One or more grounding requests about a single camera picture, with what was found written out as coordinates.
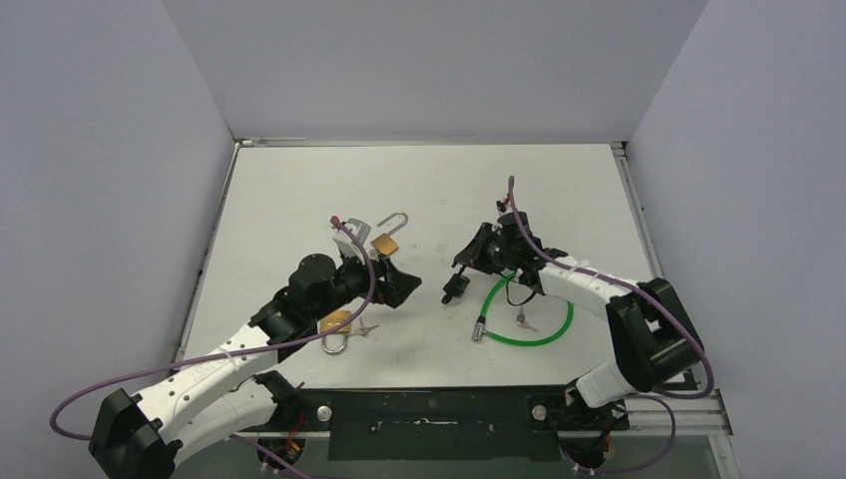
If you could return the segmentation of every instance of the screw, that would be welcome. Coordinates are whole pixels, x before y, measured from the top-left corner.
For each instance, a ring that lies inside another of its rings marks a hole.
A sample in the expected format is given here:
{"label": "screw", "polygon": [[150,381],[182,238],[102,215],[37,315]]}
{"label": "screw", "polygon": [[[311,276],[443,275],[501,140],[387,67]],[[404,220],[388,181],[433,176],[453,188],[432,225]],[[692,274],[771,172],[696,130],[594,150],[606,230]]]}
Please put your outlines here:
{"label": "screw", "polygon": [[532,408],[532,417],[539,421],[546,420],[547,418],[547,408],[538,404],[537,406]]}
{"label": "screw", "polygon": [[326,422],[332,417],[332,409],[329,406],[320,406],[317,408],[317,419],[320,422]]}

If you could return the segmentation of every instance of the white table surface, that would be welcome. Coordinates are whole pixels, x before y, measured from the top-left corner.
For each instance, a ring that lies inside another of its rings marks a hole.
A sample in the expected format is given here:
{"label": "white table surface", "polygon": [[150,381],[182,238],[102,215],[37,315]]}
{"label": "white table surface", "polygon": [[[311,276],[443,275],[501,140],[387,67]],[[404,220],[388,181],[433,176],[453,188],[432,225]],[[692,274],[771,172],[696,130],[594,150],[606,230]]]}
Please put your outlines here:
{"label": "white table surface", "polygon": [[[312,342],[277,368],[305,387],[436,387],[563,384],[612,355],[603,319],[577,308],[570,330],[552,344],[515,347],[470,334],[497,277],[468,270],[465,295],[444,306],[441,288],[453,256],[494,201],[517,178],[518,206],[544,246],[563,249],[613,274],[651,277],[618,168],[608,145],[247,148],[238,153],[203,282],[186,357],[209,353],[287,285],[313,252],[338,257],[329,218],[376,223],[397,210],[409,224],[392,257],[423,284],[398,309],[372,305],[366,338],[329,356]],[[526,297],[521,286],[513,299]],[[353,310],[359,302],[348,306]],[[540,338],[564,321],[562,300],[526,305],[539,332],[519,328],[503,294],[488,327]]]}

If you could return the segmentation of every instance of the zip tie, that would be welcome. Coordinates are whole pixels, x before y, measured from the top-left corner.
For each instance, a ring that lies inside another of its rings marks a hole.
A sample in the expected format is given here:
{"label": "zip tie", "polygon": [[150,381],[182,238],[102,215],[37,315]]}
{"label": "zip tie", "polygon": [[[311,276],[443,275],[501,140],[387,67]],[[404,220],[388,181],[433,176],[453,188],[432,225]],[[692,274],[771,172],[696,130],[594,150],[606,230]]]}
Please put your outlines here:
{"label": "zip tie", "polygon": [[587,266],[589,264],[591,264],[591,262],[586,259],[584,261],[576,261],[576,264],[570,266],[570,269],[567,270],[567,274],[564,275],[564,281],[570,279],[570,276],[576,272],[576,269],[579,269],[582,265]]}
{"label": "zip tie", "polygon": [[228,349],[224,348],[223,346],[219,346],[215,351],[223,351],[223,354],[226,355],[226,359],[228,359],[229,362],[232,364],[232,369],[234,369],[235,372],[237,372],[240,369],[240,366],[238,365],[235,358],[232,357],[231,354],[229,354]]}
{"label": "zip tie", "polygon": [[600,274],[601,274],[601,273],[600,273],[599,271],[597,271],[597,273],[596,273],[596,274],[594,274],[594,277],[592,277],[592,278],[591,278],[591,280],[590,280],[590,281],[588,281],[588,284],[586,284],[586,285],[585,285],[585,289],[590,289],[590,288],[591,288],[591,284],[593,284],[593,283],[594,283],[594,281],[596,281],[597,279],[599,279]]}

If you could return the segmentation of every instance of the red wire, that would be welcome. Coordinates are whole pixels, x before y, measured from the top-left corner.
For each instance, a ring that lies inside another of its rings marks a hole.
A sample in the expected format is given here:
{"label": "red wire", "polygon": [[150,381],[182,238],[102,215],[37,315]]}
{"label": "red wire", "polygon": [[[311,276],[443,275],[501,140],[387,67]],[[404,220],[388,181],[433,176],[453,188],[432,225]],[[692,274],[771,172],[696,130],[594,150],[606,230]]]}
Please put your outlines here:
{"label": "red wire", "polygon": [[288,443],[287,443],[287,447],[285,448],[285,451],[290,451],[291,445],[293,444],[293,436],[296,435],[297,432],[299,432],[299,429],[302,427],[302,424],[304,422],[305,422],[305,411],[300,410],[299,411],[299,423],[297,423],[297,425],[294,426],[294,428],[291,429],[290,432],[288,432]]}

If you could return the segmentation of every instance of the gray floor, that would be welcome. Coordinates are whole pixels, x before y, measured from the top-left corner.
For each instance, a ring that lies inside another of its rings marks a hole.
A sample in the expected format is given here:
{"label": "gray floor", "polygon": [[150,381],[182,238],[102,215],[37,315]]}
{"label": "gray floor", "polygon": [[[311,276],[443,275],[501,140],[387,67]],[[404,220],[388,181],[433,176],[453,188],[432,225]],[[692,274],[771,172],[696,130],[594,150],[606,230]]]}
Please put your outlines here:
{"label": "gray floor", "polygon": [[[664,438],[615,438],[615,457],[609,466],[642,462],[658,451]],[[566,462],[531,463],[525,459],[492,461],[333,461],[325,460],[327,439],[311,439],[306,453],[297,466],[309,474],[349,479],[423,479],[423,478],[531,478],[545,479],[573,477]],[[259,472],[255,450],[236,442],[216,444],[188,460],[174,474],[174,479],[189,478],[268,478],[270,471]],[[712,479],[719,477],[706,437],[680,437],[670,454],[654,466],[634,473],[620,474],[626,478],[684,477],[684,479]]]}

